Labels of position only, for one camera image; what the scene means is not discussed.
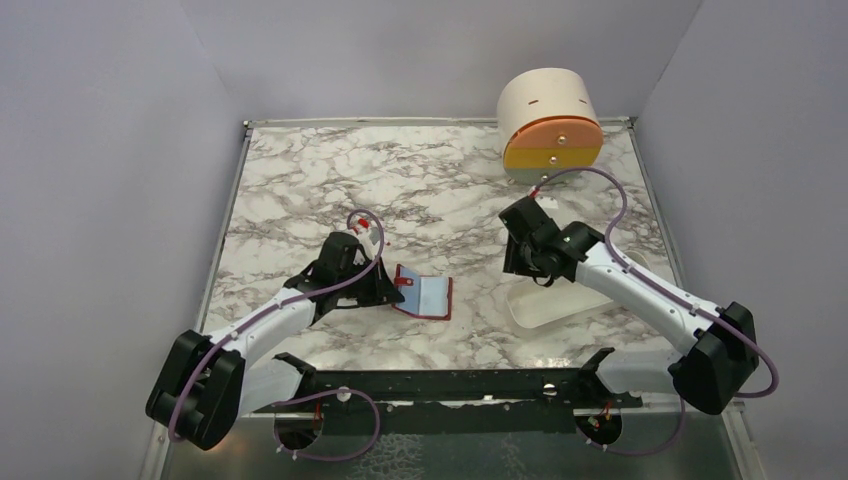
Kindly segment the red card holder wallet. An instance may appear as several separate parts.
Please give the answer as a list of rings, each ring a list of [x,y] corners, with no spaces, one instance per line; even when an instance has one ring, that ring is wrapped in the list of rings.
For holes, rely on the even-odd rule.
[[[422,275],[398,264],[393,285],[403,300],[392,308],[412,318],[449,321],[452,316],[453,278]]]

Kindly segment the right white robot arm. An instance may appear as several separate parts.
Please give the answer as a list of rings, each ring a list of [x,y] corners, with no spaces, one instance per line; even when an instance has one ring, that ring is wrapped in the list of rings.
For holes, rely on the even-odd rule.
[[[737,302],[698,299],[630,262],[580,221],[564,227],[531,197],[499,218],[508,232],[504,270],[549,287],[564,279],[632,312],[670,344],[657,351],[606,349],[584,366],[579,398],[600,407],[627,392],[676,394],[697,410],[721,413],[759,365],[752,313]]]

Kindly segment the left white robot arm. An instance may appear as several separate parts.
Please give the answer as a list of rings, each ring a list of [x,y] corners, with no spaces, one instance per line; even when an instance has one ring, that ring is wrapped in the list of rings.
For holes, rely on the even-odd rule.
[[[280,401],[290,410],[313,401],[314,384],[299,360],[256,363],[333,310],[402,301],[384,267],[385,235],[373,226],[331,233],[316,260],[263,306],[233,324],[174,341],[145,406],[171,439],[202,450],[216,446],[242,415]]]

